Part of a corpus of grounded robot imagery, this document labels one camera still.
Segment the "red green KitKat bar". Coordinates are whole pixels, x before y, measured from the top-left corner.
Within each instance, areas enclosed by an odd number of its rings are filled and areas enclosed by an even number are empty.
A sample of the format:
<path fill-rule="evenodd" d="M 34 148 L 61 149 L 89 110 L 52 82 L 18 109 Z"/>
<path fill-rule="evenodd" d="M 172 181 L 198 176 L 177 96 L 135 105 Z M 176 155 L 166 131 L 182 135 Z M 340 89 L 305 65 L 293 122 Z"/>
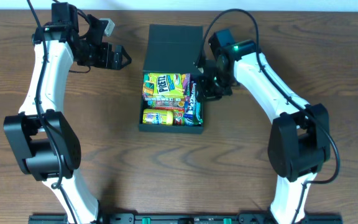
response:
<path fill-rule="evenodd" d="M 189 126 L 199 126 L 202 125 L 203 120 L 201 118 L 201 103 L 196 99 L 197 91 L 196 91 L 196 83 L 191 83 L 191 96 L 190 102 L 188 105 L 188 111 L 186 113 L 187 125 Z"/>

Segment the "yellow green Pretz box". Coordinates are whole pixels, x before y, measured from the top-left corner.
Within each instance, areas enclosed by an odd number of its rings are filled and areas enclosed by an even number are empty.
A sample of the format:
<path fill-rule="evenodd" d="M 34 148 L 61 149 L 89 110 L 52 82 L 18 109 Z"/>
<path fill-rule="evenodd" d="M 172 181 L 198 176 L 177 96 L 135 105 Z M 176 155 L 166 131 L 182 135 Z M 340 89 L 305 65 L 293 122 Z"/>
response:
<path fill-rule="evenodd" d="M 190 82 L 189 73 L 145 73 L 142 95 L 145 100 L 186 99 L 190 96 Z"/>

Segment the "dark green gift box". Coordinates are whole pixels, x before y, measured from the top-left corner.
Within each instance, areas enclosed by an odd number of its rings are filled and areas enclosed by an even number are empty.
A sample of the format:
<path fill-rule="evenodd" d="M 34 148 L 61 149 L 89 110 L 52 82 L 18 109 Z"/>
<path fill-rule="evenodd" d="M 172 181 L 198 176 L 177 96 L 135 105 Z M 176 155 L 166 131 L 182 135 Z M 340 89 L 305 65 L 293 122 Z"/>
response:
<path fill-rule="evenodd" d="M 190 74 L 190 96 L 191 83 L 201 75 L 200 71 L 193 65 L 198 55 L 197 48 L 200 46 L 203 28 L 200 26 L 170 26 L 152 24 L 149 27 L 149 41 L 143 67 L 143 79 L 145 73 L 189 73 Z M 190 102 L 190 96 L 186 99 L 157 98 L 153 100 L 175 100 Z M 183 133 L 201 134 L 203 123 L 199 126 L 187 125 L 185 108 L 184 126 L 167 126 L 161 124 L 143 124 L 142 115 L 149 108 L 142 95 L 139 130 L 158 133 Z M 203 104 L 201 103 L 201 118 L 203 120 Z"/>

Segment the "brown Pocky box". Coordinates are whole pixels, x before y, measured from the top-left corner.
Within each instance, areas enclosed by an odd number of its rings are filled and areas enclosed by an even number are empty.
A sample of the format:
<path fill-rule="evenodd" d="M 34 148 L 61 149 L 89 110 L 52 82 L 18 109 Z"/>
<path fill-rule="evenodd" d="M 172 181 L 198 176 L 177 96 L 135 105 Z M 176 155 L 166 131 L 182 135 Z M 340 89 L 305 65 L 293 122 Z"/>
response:
<path fill-rule="evenodd" d="M 146 105 L 149 108 L 164 108 L 164 107 L 170 107 L 170 108 L 186 108 L 188 106 L 187 101 L 175 101 L 175 100 L 150 100 L 145 101 Z"/>

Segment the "colourful gummy candy bag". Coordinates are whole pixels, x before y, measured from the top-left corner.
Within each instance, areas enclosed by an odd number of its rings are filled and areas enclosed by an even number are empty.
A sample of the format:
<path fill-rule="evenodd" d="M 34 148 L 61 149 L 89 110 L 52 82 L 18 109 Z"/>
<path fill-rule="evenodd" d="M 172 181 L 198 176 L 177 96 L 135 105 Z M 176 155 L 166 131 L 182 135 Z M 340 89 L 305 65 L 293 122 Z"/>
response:
<path fill-rule="evenodd" d="M 172 112 L 172 118 L 168 118 L 168 125 L 184 126 L 185 125 L 185 109 L 181 107 L 159 106 L 157 110 L 167 110 Z"/>

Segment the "yellow Mentos bottle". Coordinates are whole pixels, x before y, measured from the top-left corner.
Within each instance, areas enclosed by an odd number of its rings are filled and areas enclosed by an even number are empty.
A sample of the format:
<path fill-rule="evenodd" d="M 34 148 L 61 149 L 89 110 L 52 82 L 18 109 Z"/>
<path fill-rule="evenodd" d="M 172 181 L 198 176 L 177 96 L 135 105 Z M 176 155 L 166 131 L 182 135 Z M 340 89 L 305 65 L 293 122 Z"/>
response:
<path fill-rule="evenodd" d="M 142 115 L 142 123 L 171 126 L 173 124 L 173 113 L 169 110 L 145 109 Z"/>

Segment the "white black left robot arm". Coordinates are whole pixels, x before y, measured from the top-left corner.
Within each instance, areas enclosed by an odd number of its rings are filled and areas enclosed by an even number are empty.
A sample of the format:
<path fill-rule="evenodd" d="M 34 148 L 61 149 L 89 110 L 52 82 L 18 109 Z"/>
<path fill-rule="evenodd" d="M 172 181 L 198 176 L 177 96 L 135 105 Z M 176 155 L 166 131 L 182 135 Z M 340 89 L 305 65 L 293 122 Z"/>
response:
<path fill-rule="evenodd" d="M 3 128 L 20 170 L 47 186 L 61 203 L 60 215 L 35 214 L 29 223 L 132 223 L 134 217 L 102 211 L 80 172 L 81 146 L 64 116 L 67 77 L 76 63 L 120 70 L 132 59 L 121 45 L 104 42 L 114 23 L 68 2 L 52 3 L 52 19 L 32 36 L 35 64 L 27 96 Z"/>

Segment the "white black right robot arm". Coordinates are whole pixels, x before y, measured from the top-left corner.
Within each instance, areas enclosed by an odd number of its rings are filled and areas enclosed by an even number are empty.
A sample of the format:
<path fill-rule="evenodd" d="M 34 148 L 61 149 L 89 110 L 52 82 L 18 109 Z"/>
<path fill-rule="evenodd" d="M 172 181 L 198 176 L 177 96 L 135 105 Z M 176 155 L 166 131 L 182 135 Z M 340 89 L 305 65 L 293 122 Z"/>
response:
<path fill-rule="evenodd" d="M 292 91 L 273 71 L 258 43 L 236 42 L 230 30 L 208 40 L 215 62 L 205 63 L 198 81 L 199 101 L 219 100 L 243 85 L 271 122 L 268 159 L 277 174 L 269 207 L 275 223 L 305 221 L 309 187 L 331 156 L 329 115 L 322 104 L 311 105 Z"/>

